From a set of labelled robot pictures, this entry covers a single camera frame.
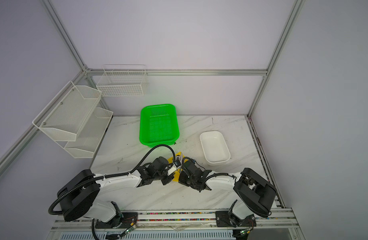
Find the green plastic basket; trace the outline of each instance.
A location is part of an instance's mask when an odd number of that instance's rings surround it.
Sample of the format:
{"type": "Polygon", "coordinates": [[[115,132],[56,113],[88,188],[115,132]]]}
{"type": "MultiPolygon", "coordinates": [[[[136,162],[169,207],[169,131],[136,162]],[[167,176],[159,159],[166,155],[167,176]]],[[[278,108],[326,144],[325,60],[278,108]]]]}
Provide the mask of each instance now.
{"type": "Polygon", "coordinates": [[[142,144],[173,145],[179,135],[176,108],[172,104],[152,105],[141,110],[139,139],[142,144]]]}

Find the wire mesh shelf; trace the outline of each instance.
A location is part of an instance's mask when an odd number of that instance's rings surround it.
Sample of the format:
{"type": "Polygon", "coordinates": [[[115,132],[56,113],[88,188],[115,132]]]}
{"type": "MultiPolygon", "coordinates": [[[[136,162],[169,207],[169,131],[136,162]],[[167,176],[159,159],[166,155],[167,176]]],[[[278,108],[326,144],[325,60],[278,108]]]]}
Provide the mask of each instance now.
{"type": "Polygon", "coordinates": [[[67,142],[63,147],[74,158],[92,158],[104,136],[113,112],[95,108],[76,141],[67,142]]]}
{"type": "Polygon", "coordinates": [[[101,91],[75,86],[41,123],[33,124],[53,141],[76,141],[101,99],[101,91]]]}
{"type": "Polygon", "coordinates": [[[148,86],[145,65],[103,65],[96,85],[104,97],[142,96],[148,86]]]}

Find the white wall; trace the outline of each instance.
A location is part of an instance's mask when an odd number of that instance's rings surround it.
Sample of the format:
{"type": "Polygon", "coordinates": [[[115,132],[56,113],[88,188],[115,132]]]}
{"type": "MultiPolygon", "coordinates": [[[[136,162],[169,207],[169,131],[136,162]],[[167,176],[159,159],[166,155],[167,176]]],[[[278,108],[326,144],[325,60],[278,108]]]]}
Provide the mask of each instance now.
{"type": "Polygon", "coordinates": [[[306,239],[368,239],[368,1],[306,1],[253,121],[306,239]]]}
{"type": "MultiPolygon", "coordinates": [[[[0,1],[0,157],[78,72],[38,0],[0,1]]],[[[45,239],[49,205],[89,162],[37,133],[0,179],[0,239],[45,239]]]]}
{"type": "MultiPolygon", "coordinates": [[[[93,77],[98,82],[100,76],[93,77]]],[[[176,113],[247,114],[261,76],[150,76],[144,96],[104,97],[114,115],[140,115],[143,107],[171,103],[176,113]]]]}
{"type": "Polygon", "coordinates": [[[0,158],[78,72],[38,0],[0,1],[0,158]]]}
{"type": "Polygon", "coordinates": [[[266,69],[294,0],[53,0],[85,64],[266,69]]]}

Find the white plastic tray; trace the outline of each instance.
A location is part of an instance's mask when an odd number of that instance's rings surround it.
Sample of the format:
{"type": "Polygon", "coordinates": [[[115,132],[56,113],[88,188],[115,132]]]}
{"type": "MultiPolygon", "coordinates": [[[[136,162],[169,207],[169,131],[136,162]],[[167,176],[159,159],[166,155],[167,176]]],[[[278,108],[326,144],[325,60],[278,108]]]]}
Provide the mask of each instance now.
{"type": "Polygon", "coordinates": [[[231,154],[221,132],[203,132],[200,134],[200,141],[209,165],[218,165],[230,159],[231,154]]]}

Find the marble tabletop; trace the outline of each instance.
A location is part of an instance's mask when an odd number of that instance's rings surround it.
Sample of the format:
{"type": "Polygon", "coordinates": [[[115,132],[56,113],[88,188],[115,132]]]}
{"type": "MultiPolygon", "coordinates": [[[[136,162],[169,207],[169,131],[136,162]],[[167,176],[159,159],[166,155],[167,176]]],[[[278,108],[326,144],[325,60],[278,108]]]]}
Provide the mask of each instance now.
{"type": "MultiPolygon", "coordinates": [[[[249,167],[266,179],[245,116],[178,116],[177,121],[180,137],[171,146],[176,153],[181,151],[184,156],[216,172],[235,173],[249,167]],[[223,134],[231,154],[225,164],[207,165],[199,138],[207,131],[223,134]]],[[[140,143],[139,127],[140,117],[114,117],[92,163],[92,172],[109,174],[131,170],[150,149],[140,143]]],[[[172,153],[159,147],[143,163],[152,162],[159,156],[168,159],[172,153]]],[[[163,186],[161,181],[108,192],[98,198],[115,201],[122,210],[226,209],[239,199],[235,192],[204,190],[199,193],[178,182],[163,186]]]]}

